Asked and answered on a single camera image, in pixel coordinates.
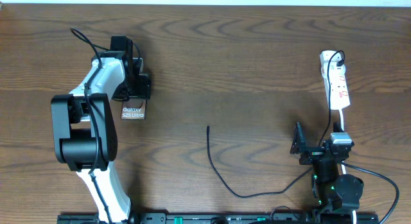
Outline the Galaxy S25 Ultra smartphone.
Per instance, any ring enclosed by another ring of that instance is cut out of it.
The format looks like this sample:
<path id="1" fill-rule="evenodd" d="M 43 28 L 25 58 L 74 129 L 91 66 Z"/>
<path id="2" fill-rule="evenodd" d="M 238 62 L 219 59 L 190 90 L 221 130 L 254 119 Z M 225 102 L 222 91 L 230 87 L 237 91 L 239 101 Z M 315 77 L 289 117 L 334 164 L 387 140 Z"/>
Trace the Galaxy S25 Ultra smartphone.
<path id="1" fill-rule="evenodd" d="M 145 120 L 146 117 L 145 99 L 129 99 L 122 103 L 122 120 Z"/>

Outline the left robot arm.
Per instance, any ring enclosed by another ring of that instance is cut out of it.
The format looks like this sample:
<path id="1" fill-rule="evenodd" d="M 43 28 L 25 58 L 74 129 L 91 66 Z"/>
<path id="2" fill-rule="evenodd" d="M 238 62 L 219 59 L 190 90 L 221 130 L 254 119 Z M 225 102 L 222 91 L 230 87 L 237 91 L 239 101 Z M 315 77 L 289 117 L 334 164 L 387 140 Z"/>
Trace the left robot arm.
<path id="1" fill-rule="evenodd" d="M 118 137 L 110 101 L 136 86 L 143 63 L 129 51 L 95 55 L 81 84 L 51 100 L 55 155 L 87 186 L 97 206 L 95 223 L 139 223 L 119 180 L 114 160 Z"/>

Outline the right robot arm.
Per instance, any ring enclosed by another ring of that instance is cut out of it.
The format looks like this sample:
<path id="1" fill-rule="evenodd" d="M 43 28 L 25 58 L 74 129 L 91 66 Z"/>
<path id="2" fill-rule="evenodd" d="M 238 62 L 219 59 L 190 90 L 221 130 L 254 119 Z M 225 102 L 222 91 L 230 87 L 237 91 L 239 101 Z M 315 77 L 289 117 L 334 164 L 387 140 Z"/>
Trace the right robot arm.
<path id="1" fill-rule="evenodd" d="M 338 165 L 349 157 L 354 146 L 352 138 L 334 123 L 334 132 L 321 146 L 306 143 L 300 123 L 295 124 L 291 154 L 300 156 L 300 165 L 311 165 L 313 193 L 319 207 L 312 211 L 315 222 L 356 222 L 353 212 L 359 209 L 363 194 L 363 180 L 350 174 L 341 174 Z"/>

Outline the white power strip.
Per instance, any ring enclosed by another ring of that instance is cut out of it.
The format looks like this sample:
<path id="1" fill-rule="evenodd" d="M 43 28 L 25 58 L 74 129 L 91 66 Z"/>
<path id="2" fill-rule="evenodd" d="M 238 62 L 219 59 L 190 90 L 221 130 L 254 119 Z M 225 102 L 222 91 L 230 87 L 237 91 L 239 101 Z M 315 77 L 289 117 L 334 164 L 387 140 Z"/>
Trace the white power strip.
<path id="1" fill-rule="evenodd" d="M 343 51 L 325 50 L 320 54 L 320 72 L 331 110 L 342 110 L 350 105 L 344 61 Z"/>

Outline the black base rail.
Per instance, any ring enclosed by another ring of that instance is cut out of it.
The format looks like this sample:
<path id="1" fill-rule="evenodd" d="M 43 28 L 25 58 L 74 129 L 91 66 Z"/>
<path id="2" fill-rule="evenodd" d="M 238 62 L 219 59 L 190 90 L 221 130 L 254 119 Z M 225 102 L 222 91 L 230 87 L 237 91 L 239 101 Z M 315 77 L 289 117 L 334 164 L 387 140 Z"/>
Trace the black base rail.
<path id="1" fill-rule="evenodd" d="M 356 223 L 379 223 L 375 214 L 357 214 Z M 130 219 L 112 223 L 136 223 L 136 224 L 217 224 L 217 223 L 352 223 L 350 215 L 345 214 L 322 214 L 321 222 L 315 222 L 306 213 L 292 214 L 291 212 L 280 211 L 274 214 L 165 214 L 165 213 L 144 213 L 132 214 Z M 106 223 L 100 221 L 98 215 L 59 215 L 58 224 L 75 223 Z"/>

